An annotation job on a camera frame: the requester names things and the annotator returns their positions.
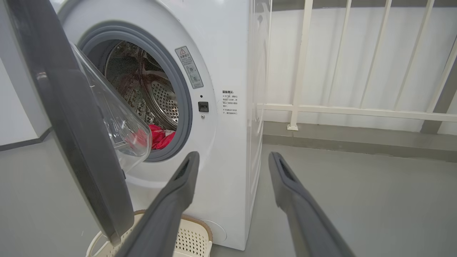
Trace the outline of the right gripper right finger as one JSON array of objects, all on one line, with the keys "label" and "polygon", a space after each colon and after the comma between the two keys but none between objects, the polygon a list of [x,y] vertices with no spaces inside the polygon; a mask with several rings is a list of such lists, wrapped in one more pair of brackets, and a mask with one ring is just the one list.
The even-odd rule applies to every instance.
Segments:
[{"label": "right gripper right finger", "polygon": [[276,205],[287,215],[298,257],[353,257],[354,253],[278,152],[268,156]]}]

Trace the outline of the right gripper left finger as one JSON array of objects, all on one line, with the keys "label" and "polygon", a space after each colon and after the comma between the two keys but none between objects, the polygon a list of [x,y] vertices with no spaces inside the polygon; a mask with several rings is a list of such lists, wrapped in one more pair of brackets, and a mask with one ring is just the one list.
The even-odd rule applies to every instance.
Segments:
[{"label": "right gripper left finger", "polygon": [[200,155],[190,152],[145,211],[117,257],[171,257],[182,213],[193,201]]}]

